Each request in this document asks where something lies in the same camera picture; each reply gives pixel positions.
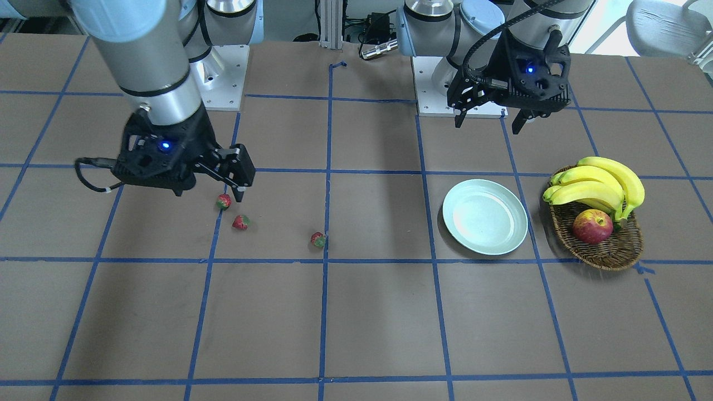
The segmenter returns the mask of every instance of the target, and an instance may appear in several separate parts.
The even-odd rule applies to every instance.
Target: apple
[[[580,213],[572,226],[572,231],[582,242],[598,244],[612,235],[614,224],[607,213],[597,209],[587,209]]]

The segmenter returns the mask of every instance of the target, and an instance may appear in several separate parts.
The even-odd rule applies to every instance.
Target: strawberry
[[[226,193],[219,195],[218,200],[215,202],[215,204],[220,208],[220,210],[225,210],[229,208],[231,203],[232,199],[230,199],[230,195]]]
[[[327,237],[317,231],[316,233],[312,234],[312,239],[309,241],[312,243],[312,245],[318,248],[324,248],[324,244],[327,242]]]
[[[233,228],[237,228],[238,230],[247,230],[249,225],[250,219],[247,218],[246,215],[237,215],[235,221],[232,222]]]

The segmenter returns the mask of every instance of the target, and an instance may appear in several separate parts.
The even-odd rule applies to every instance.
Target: fruit basket
[[[567,166],[554,172],[569,170]],[[601,270],[624,270],[632,267],[644,250],[644,239],[635,213],[622,220],[621,229],[601,243],[591,245],[578,240],[572,233],[572,224],[584,210],[591,209],[579,202],[549,205],[555,233],[562,244],[584,263]]]

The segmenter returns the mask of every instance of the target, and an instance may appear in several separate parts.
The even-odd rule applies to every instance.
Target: chair seat
[[[705,15],[661,0],[634,0],[626,16],[629,41],[641,56],[687,56],[711,30]]]

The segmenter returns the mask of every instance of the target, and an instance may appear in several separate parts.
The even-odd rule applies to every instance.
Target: light green plate
[[[484,255],[511,252],[528,232],[518,197],[488,180],[468,180],[451,188],[443,200],[443,220],[458,242]]]

